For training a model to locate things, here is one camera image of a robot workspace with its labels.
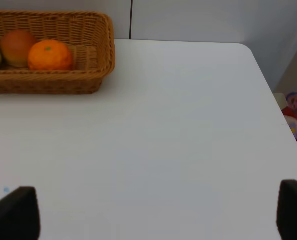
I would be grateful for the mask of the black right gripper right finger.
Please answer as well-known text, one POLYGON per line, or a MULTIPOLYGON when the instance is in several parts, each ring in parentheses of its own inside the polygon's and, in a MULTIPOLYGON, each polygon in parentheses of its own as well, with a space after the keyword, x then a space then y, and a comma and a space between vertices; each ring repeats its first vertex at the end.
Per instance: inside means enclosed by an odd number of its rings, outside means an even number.
POLYGON ((282 240, 297 240, 297 180, 280 183, 276 225, 282 240))

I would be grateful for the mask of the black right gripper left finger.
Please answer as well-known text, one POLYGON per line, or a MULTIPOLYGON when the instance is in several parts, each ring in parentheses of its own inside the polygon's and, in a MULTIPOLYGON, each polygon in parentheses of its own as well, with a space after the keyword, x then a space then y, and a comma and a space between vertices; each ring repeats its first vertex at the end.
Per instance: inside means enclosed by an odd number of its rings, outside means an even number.
POLYGON ((0 240, 38 240, 41 219, 36 189, 21 186, 0 200, 0 240))

